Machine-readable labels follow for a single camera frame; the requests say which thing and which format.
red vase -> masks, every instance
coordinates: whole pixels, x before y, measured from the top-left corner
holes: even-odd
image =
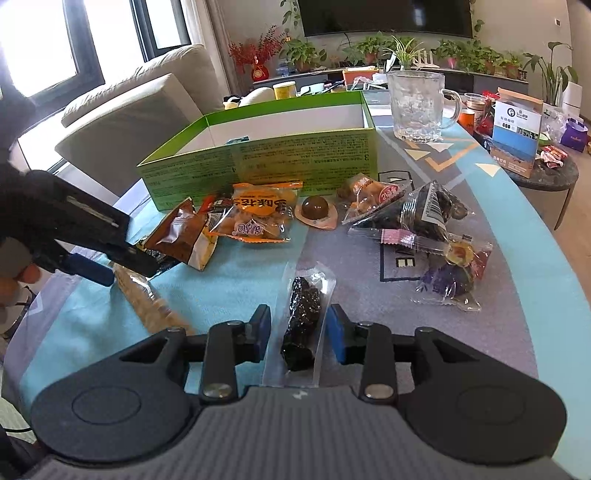
[[[269,70],[267,70],[267,67],[264,65],[259,64],[256,58],[255,63],[252,66],[251,77],[253,82],[267,80],[269,78]]]

television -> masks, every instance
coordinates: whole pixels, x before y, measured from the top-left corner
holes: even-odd
[[[418,32],[472,37],[470,0],[298,0],[306,37]]]

glass mug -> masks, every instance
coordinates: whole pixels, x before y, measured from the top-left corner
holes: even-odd
[[[441,131],[457,122],[462,112],[462,99],[447,90],[441,73],[403,70],[388,73],[392,103],[394,135],[401,140],[428,143],[441,138]],[[456,111],[443,121],[443,94],[456,102]]]

floor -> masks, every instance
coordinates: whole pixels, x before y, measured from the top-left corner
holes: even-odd
[[[579,181],[554,238],[591,302],[591,155],[573,154],[571,158],[579,168]]]

green box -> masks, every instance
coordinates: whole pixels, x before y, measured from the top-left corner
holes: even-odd
[[[239,182],[302,180],[304,195],[327,195],[377,176],[375,134],[362,92],[275,100],[201,117],[138,170],[158,210]]]

